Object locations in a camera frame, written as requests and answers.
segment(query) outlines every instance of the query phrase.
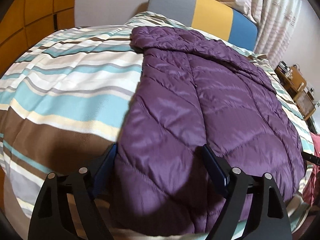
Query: bed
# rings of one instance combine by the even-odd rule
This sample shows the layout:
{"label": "bed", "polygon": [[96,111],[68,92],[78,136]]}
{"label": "bed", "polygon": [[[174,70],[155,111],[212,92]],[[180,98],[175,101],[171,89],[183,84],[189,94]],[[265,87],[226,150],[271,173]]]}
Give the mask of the bed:
{"label": "bed", "polygon": [[[314,153],[308,127],[267,57],[252,52],[257,35],[253,23],[214,0],[150,0],[148,10],[124,25],[55,32],[18,58],[0,80],[5,212],[25,239],[28,219],[46,175],[77,170],[117,141],[142,70],[143,55],[130,47],[132,29],[138,26],[197,29],[207,39],[222,39],[248,57],[270,78],[282,109],[299,133],[303,150]],[[309,165],[299,192],[287,205],[292,231],[308,214],[309,206],[301,194],[311,170]],[[27,219],[10,215],[15,212],[14,203]],[[106,210],[108,203],[99,200],[98,206]],[[244,225],[245,221],[239,223],[235,238]],[[149,237],[118,229],[112,232],[119,238]],[[206,234],[188,237],[205,238]]]}

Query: purple puffer jacket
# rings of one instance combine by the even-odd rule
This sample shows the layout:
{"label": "purple puffer jacket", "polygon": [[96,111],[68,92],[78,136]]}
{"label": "purple puffer jacket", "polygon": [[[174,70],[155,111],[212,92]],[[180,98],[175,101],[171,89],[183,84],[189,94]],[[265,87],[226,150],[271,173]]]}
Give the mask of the purple puffer jacket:
{"label": "purple puffer jacket", "polygon": [[153,236],[210,231],[224,199],[199,153],[205,143],[231,167],[270,172],[284,199],[293,196],[301,141],[262,69],[196,31],[138,27],[132,46],[144,52],[143,77],[119,140],[113,219]]}

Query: red cloth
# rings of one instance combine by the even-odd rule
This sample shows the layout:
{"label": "red cloth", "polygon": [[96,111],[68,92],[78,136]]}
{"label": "red cloth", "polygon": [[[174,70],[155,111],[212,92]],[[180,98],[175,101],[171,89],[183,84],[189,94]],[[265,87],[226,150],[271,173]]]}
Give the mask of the red cloth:
{"label": "red cloth", "polygon": [[[310,134],[315,146],[315,156],[320,157],[320,136],[313,133]],[[320,167],[318,165],[314,165],[310,179],[303,190],[303,201],[310,205],[313,205],[316,197],[319,195],[320,180],[317,179],[317,174],[319,171]]]}

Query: wooden wardrobe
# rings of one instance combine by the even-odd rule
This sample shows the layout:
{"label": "wooden wardrobe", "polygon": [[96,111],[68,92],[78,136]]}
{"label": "wooden wardrobe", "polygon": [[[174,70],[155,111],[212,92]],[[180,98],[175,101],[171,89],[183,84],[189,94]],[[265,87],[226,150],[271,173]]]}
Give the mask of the wooden wardrobe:
{"label": "wooden wardrobe", "polygon": [[75,0],[14,0],[0,22],[0,73],[51,33],[72,28]]}

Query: black strap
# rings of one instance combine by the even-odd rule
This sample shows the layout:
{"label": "black strap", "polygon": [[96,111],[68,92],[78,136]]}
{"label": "black strap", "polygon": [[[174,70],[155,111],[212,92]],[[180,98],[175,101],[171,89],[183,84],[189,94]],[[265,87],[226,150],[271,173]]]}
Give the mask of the black strap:
{"label": "black strap", "polygon": [[306,160],[308,162],[311,162],[311,163],[313,163],[315,165],[320,166],[320,158],[319,157],[314,156],[314,155],[309,154],[309,153],[306,153],[306,152],[302,152],[301,155],[302,155],[302,158],[304,160]]}

